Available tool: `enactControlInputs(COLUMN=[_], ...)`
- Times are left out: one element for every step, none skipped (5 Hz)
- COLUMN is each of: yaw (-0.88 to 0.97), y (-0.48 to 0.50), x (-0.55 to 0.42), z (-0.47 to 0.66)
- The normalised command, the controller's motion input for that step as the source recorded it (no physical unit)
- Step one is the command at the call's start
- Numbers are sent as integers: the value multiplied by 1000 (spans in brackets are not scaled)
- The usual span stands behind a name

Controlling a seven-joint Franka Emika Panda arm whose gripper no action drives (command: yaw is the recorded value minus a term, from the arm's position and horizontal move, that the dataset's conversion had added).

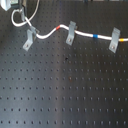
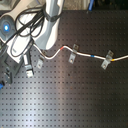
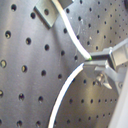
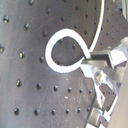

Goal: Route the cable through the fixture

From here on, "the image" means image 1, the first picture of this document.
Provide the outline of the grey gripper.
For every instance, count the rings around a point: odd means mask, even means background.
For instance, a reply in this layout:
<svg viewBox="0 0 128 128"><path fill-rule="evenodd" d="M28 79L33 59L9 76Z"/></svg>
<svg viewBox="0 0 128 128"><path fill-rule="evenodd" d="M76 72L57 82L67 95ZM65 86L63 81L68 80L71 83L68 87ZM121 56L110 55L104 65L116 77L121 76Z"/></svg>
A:
<svg viewBox="0 0 128 128"><path fill-rule="evenodd" d="M10 8L19 8L21 5L22 0L6 0L6 9L9 10ZM25 20L25 12L24 8L18 9L20 13L21 20Z"/></svg>

